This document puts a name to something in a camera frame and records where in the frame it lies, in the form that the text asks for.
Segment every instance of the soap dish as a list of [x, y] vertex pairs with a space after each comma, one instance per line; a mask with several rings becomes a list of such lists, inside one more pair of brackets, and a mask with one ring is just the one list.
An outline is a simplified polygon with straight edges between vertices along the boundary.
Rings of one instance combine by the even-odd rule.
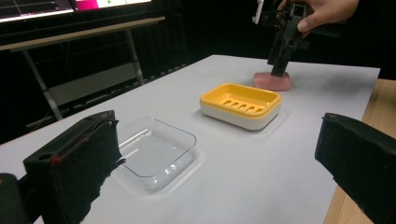
[[280, 111], [282, 98], [275, 91], [226, 83], [201, 96], [201, 111], [213, 118], [249, 130], [264, 128]]
[[122, 166], [150, 191], [164, 188], [196, 157], [193, 134], [153, 118], [129, 124], [118, 137]]

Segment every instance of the yellow tray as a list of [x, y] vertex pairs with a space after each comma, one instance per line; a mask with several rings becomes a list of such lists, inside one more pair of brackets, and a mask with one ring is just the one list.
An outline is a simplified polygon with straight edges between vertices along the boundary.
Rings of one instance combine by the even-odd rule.
[[280, 111], [279, 93], [226, 83], [201, 96], [201, 111], [250, 130], [265, 127]]

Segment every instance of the white table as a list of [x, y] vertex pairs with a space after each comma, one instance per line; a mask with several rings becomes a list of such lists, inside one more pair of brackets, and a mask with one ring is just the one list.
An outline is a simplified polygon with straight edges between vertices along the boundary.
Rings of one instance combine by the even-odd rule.
[[193, 133], [200, 154], [154, 194], [114, 171], [84, 223], [322, 223], [336, 184], [314, 158], [321, 117], [361, 119], [379, 69], [290, 63], [281, 112], [257, 132], [200, 112], [204, 92], [227, 82], [251, 86], [254, 73], [270, 70], [265, 60], [208, 57], [0, 146], [0, 172], [22, 177], [22, 159], [78, 120], [113, 109], [118, 129], [154, 117]]

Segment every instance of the monitor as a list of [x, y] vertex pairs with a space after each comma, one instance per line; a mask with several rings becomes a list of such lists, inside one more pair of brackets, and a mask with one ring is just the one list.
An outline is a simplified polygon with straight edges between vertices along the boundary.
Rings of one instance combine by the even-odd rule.
[[73, 12], [69, 0], [0, 0], [0, 22]]
[[72, 0], [76, 1], [76, 10], [86, 11], [103, 7], [126, 6], [137, 3], [150, 2], [151, 0]]

